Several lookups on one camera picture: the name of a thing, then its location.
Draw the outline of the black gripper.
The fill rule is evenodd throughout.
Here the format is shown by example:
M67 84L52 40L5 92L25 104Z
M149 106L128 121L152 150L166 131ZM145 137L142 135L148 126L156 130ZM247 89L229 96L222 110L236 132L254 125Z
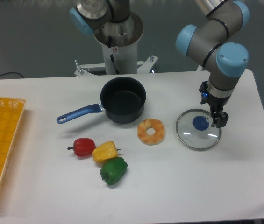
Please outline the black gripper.
M209 81L204 81L200 85L199 92L201 96L200 103L208 104L210 107L213 120L211 127L225 127L229 115L223 112L223 107L230 98L230 96L227 96L228 91L218 90Z

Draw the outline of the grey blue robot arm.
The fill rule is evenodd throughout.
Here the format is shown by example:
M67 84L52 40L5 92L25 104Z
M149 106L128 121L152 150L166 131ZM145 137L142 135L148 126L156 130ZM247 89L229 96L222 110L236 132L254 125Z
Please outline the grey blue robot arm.
M176 48L209 71L209 79L199 88L201 103L210 107L212 125L224 127L228 114L223 111L249 54L228 39L247 23L250 13L240 1L199 0L207 22L202 27L185 26L177 36ZM85 35L92 35L102 46L107 74L137 72L137 44L143 35L143 22L130 10L128 0L79 0L70 17Z

